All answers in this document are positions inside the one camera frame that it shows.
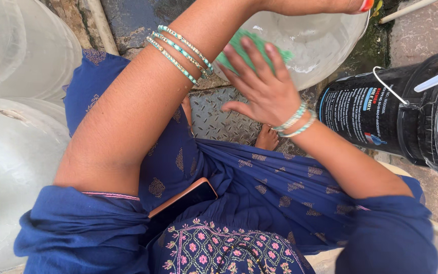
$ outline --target woman's left hand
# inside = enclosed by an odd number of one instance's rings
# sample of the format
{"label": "woman's left hand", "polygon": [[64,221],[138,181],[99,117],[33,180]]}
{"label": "woman's left hand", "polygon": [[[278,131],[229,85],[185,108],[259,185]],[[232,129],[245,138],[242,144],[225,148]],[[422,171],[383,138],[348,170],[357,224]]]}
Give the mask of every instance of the woman's left hand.
{"label": "woman's left hand", "polygon": [[279,126],[299,109],[300,95],[273,44],[267,43],[265,51],[273,63],[275,74],[251,39],[244,37],[241,44],[251,58],[256,72],[229,44],[224,48],[224,53],[239,76],[222,65],[220,67],[229,81],[248,99],[248,104],[230,101],[222,106],[222,110],[234,110],[255,121]]}

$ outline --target woman's right arm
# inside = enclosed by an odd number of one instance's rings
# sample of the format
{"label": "woman's right arm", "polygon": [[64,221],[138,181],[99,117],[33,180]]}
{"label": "woman's right arm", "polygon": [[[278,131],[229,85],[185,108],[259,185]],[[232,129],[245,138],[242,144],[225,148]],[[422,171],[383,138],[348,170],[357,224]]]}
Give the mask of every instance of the woman's right arm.
{"label": "woman's right arm", "polygon": [[[299,108],[301,100],[276,48],[265,47],[275,75],[252,45],[243,46],[251,57],[253,72],[231,47],[224,49],[239,72],[222,70],[247,97],[249,104],[228,102],[223,110],[235,110],[250,118],[279,126]],[[307,123],[309,114],[285,131],[292,133]],[[336,261],[337,274],[434,274],[437,250],[430,211],[413,198],[408,186],[319,121],[292,141],[324,165],[360,210],[353,213],[353,230]]]}
{"label": "woman's right arm", "polygon": [[[274,75],[252,41],[243,39],[241,42],[258,74],[246,65],[232,47],[227,46],[224,49],[230,63],[240,75],[237,76],[224,67],[222,70],[231,83],[246,96],[249,104],[229,102],[224,104],[223,110],[235,110],[256,121],[279,126],[300,107],[298,91],[276,47],[272,44],[265,46],[275,67]],[[307,123],[309,117],[310,113],[306,112],[285,133],[295,132]],[[386,195],[413,196],[410,188],[398,176],[318,120],[291,140],[324,165],[342,189],[355,199]]]}

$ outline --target black bucket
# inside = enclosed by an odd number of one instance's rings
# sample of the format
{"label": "black bucket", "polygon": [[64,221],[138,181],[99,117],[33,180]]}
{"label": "black bucket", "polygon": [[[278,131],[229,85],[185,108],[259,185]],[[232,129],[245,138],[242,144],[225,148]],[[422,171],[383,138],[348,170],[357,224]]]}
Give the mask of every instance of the black bucket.
{"label": "black bucket", "polygon": [[338,79],[322,91],[319,119],[353,144],[407,158],[438,171],[438,85],[414,87],[438,75],[438,54],[422,63]]}

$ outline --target woman's right hand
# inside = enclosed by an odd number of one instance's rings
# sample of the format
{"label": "woman's right hand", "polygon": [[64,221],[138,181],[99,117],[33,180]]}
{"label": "woman's right hand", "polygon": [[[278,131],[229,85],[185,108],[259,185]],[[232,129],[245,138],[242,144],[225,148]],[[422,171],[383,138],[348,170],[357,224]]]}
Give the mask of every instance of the woman's right hand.
{"label": "woman's right hand", "polygon": [[318,13],[358,14],[371,9],[374,0],[258,0],[261,10],[283,15]]}
{"label": "woman's right hand", "polygon": [[267,43],[265,51],[274,66],[275,73],[271,71],[251,39],[244,37],[241,39],[241,44],[252,60],[256,72],[229,44],[224,48],[224,53],[239,76],[222,65],[220,67],[229,81],[248,99],[248,104],[230,101],[222,106],[222,110],[234,110],[255,121],[279,126],[299,109],[300,95],[273,44]]}

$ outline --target bangle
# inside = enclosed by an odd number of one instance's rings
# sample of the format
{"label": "bangle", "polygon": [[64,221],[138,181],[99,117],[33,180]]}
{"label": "bangle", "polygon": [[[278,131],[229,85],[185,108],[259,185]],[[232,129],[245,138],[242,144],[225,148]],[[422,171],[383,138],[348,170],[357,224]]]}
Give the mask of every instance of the bangle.
{"label": "bangle", "polygon": [[308,111],[310,111],[310,113],[311,113],[312,116],[310,117],[310,119],[308,120],[308,122],[307,122],[303,127],[301,127],[299,130],[297,130],[297,131],[295,131],[294,133],[291,133],[291,134],[283,134],[283,133],[279,133],[280,137],[290,138],[290,137],[293,137],[293,136],[295,136],[295,135],[299,135],[299,134],[301,134],[301,133],[304,132],[308,127],[310,127],[310,126],[313,124],[313,122],[315,122],[315,120],[317,120],[317,114],[316,114],[315,111],[313,111],[313,110],[308,110]]}
{"label": "bangle", "polygon": [[190,75],[190,73],[188,71],[186,71],[186,69],[181,66],[173,57],[172,55],[170,55],[162,46],[160,46],[155,40],[153,40],[150,36],[147,37],[148,42],[150,42],[150,44],[152,44],[153,46],[155,46],[161,53],[163,53],[163,55],[165,55],[168,60],[170,60],[170,62],[172,62],[187,78],[189,78],[189,80],[192,81],[192,83],[194,83],[194,85],[196,87],[198,87],[198,83],[197,81],[192,77],[192,75]]}
{"label": "bangle", "polygon": [[209,61],[202,55],[202,53],[200,53],[198,51],[198,49],[196,49],[194,46],[192,46],[191,43],[189,43],[187,40],[185,40],[185,38],[183,38],[182,35],[174,32],[173,30],[169,29],[167,26],[163,26],[163,25],[159,25],[158,26],[158,31],[166,31],[169,34],[172,34],[173,36],[175,36],[175,38],[177,38],[178,40],[180,40],[180,42],[186,44],[195,54],[197,54],[202,61],[204,61],[204,63],[207,65],[208,70],[207,73],[209,75],[211,75],[214,72],[214,68],[212,67],[212,65],[209,63]]}
{"label": "bangle", "polygon": [[287,129],[289,129],[291,126],[293,126],[304,114],[305,110],[307,109],[307,104],[305,102],[302,102],[300,104],[300,107],[298,110],[286,121],[283,125],[274,127],[273,130],[276,130],[278,132],[283,132]]}
{"label": "bangle", "polygon": [[182,53],[183,56],[185,56],[192,64],[194,64],[195,66],[197,66],[197,68],[202,72],[202,78],[203,79],[209,79],[209,75],[207,74],[207,72],[204,70],[204,68],[194,59],[192,58],[192,56],[190,56],[189,53],[187,53],[185,50],[183,50],[183,48],[179,47],[177,44],[175,44],[172,40],[168,39],[167,37],[165,37],[163,34],[159,34],[157,32],[152,32],[151,33],[154,37],[160,38],[161,40],[163,40],[165,43],[171,45],[174,49],[176,49],[177,51],[179,51],[179,53]]}

